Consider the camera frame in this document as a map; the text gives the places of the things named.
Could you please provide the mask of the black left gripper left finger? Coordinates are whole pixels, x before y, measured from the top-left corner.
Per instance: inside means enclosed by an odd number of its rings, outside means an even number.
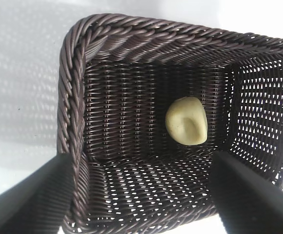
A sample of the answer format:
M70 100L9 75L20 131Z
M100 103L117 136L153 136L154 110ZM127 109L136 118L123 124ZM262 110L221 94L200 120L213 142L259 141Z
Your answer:
M56 234L74 188L72 157L56 155L0 194L0 234Z

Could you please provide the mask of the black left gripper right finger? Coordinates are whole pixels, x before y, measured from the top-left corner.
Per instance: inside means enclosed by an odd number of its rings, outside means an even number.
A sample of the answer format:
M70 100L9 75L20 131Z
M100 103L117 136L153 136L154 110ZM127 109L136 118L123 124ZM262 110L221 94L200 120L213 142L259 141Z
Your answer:
M228 234L283 234L283 191L227 152L216 151L210 194Z

